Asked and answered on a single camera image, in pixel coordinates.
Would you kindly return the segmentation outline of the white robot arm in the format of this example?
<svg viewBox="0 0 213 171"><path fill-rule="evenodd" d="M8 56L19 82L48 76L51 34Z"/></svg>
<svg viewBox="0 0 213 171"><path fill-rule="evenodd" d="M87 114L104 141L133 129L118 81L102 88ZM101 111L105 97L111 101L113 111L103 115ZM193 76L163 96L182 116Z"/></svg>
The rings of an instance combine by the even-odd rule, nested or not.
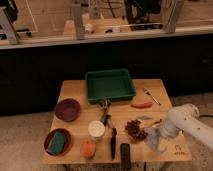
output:
<svg viewBox="0 0 213 171"><path fill-rule="evenodd" d="M175 138L184 131L213 150L213 128L199 121L199 116L199 109L193 104L173 107L159 126L160 135Z"/></svg>

